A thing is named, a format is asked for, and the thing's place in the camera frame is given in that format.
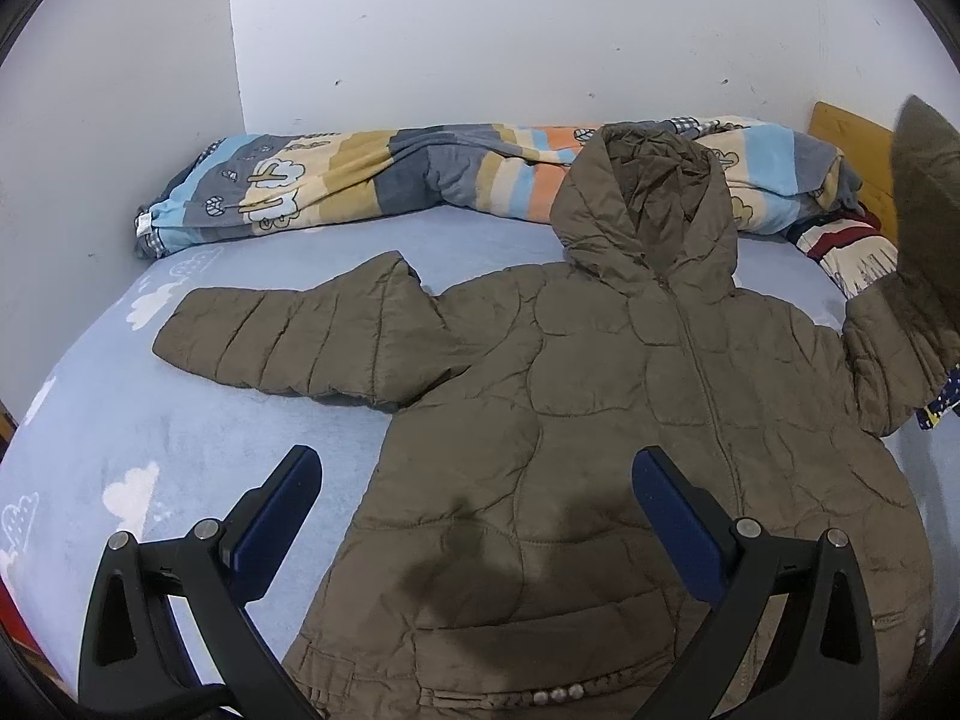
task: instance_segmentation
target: jacket sleeve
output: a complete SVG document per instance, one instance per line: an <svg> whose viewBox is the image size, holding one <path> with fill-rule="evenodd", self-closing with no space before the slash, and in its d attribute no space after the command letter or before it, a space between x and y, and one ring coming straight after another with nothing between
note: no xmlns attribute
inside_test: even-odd
<svg viewBox="0 0 960 720"><path fill-rule="evenodd" d="M394 251L305 292L198 289L154 352L221 384L402 405L506 335L517 302L509 282L493 274L434 298Z"/></svg>
<svg viewBox="0 0 960 720"><path fill-rule="evenodd" d="M841 338L817 328L813 344L848 410L877 436L928 405L960 362L960 135L910 98L891 161L896 272L847 303Z"/></svg>

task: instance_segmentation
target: brown puffer jacket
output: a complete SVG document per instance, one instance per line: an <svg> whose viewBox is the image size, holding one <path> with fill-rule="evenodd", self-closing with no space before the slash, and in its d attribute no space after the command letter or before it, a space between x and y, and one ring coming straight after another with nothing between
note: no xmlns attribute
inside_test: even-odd
<svg viewBox="0 0 960 720"><path fill-rule="evenodd" d="M315 706L350 720L632 717L704 614L631 495L632 457L660 445L732 517L850 534L889 709L926 657L931 568L877 437L960 360L951 148L956 132L911 101L895 148L901 270L848 303L842 336L734 288L714 157L627 124L601 129L560 188L568 264L434 298L391 252L307 292L187 295L154 346L173 365L400 405L284 662Z"/></svg>

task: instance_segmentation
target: light blue bed sheet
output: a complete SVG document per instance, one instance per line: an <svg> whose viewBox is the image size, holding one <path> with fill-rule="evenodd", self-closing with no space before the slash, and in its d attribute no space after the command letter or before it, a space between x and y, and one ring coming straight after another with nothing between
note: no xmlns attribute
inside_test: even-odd
<svg viewBox="0 0 960 720"><path fill-rule="evenodd" d="M429 290L510 265L563 258L552 230L442 206L411 215L184 250L153 264L51 372L0 464L0 573L37 642L76 685L86 602L107 537L182 536L223 517L286 451L323 459L323 491L266 598L248 610L283 656L366 490L390 416L362 406L231 389L158 360L152 341L189 290L307 289L399 250ZM744 287L790 300L839 327L843 295L779 238L742 237ZM911 423L888 440L913 485L933 547L935 645L960 591L960 419L928 434ZM216 680L184 604L176 605L200 678Z"/></svg>

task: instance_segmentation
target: jacket hood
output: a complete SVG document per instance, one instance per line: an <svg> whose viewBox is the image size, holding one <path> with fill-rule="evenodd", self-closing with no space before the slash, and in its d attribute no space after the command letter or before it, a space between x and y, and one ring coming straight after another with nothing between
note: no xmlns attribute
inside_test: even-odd
<svg viewBox="0 0 960 720"><path fill-rule="evenodd" d="M579 266L630 295L651 281L702 298L733 288L736 225L709 149L662 130L608 124L570 166L550 223Z"/></svg>

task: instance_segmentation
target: blue gripper pad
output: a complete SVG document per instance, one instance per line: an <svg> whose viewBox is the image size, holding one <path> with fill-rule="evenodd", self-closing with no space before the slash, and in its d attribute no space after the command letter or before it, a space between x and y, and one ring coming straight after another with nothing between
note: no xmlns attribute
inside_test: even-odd
<svg viewBox="0 0 960 720"><path fill-rule="evenodd" d="M718 608L727 593L720 548L690 502L661 469L651 449L638 452L634 458L632 483L637 502L653 525L686 590L698 601Z"/></svg>
<svg viewBox="0 0 960 720"><path fill-rule="evenodd" d="M295 446L264 485L244 493L227 516L221 555L238 603L267 594L322 482L320 457L308 446Z"/></svg>

